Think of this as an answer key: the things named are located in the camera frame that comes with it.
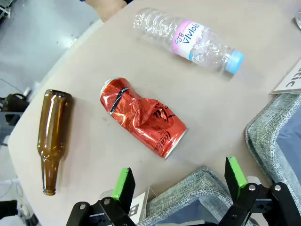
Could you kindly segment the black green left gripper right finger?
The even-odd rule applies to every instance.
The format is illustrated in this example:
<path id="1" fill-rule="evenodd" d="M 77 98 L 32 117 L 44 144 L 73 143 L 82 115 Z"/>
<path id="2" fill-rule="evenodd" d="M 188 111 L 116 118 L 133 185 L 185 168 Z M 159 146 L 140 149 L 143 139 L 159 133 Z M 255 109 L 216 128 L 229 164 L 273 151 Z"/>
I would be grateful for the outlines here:
<path id="1" fill-rule="evenodd" d="M 235 157 L 227 157 L 224 177 L 233 201 L 220 226 L 245 226 L 253 213 L 261 213 L 269 226 L 299 226 L 301 215 L 286 184 L 266 188 L 250 183 Z"/>

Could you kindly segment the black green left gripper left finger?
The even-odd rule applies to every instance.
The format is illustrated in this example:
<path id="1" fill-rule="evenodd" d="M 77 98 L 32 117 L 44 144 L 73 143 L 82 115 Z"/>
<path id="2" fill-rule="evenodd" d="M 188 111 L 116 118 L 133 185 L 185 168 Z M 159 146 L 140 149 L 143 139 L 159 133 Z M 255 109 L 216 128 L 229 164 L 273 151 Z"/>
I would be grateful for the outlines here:
<path id="1" fill-rule="evenodd" d="M 134 226 L 129 217 L 135 190 L 131 168 L 123 168 L 111 196 L 90 205 L 88 202 L 74 204 L 67 221 L 68 226 Z"/>

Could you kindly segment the person's right hand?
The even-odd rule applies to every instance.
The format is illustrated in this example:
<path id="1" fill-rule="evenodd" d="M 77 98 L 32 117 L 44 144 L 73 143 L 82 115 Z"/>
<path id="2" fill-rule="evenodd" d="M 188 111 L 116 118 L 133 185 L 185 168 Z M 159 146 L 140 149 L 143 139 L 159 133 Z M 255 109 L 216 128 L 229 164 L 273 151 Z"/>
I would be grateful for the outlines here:
<path id="1" fill-rule="evenodd" d="M 99 0 L 96 11 L 101 21 L 106 22 L 126 5 L 124 0 Z"/>

